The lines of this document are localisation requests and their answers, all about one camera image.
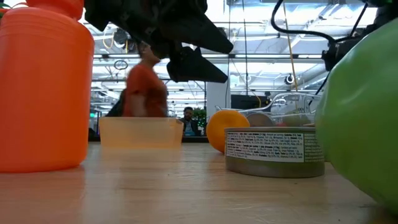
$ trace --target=dark cloth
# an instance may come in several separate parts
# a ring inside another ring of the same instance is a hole
[[[121,92],[118,102],[116,102],[108,114],[105,115],[106,117],[121,117],[123,115],[125,92],[125,90]]]
[[[185,128],[187,127],[187,123],[191,122],[191,128],[192,128],[192,131],[195,133],[195,136],[201,136],[197,121],[192,120],[192,119],[190,121],[187,121],[184,118],[180,118],[180,121],[184,124],[183,133],[185,133]]]

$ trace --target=table surface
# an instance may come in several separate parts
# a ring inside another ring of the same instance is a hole
[[[0,175],[0,223],[398,223],[326,165],[311,179],[235,174],[209,144],[118,151],[90,144],[82,166]]]

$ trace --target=tin can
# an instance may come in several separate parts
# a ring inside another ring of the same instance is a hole
[[[325,173],[315,128],[225,129],[226,168],[261,177],[306,178]]]

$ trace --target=nutrition label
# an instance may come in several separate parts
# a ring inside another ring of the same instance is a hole
[[[228,132],[226,155],[272,162],[322,162],[315,134]]]

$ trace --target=blurred person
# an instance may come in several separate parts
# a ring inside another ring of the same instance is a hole
[[[167,116],[167,89],[154,71],[160,58],[144,42],[137,45],[141,62],[127,78],[124,117],[163,118]]]
[[[192,119],[193,108],[188,106],[184,108],[184,117],[180,119],[184,123],[183,135],[184,136],[201,136],[198,122]]]

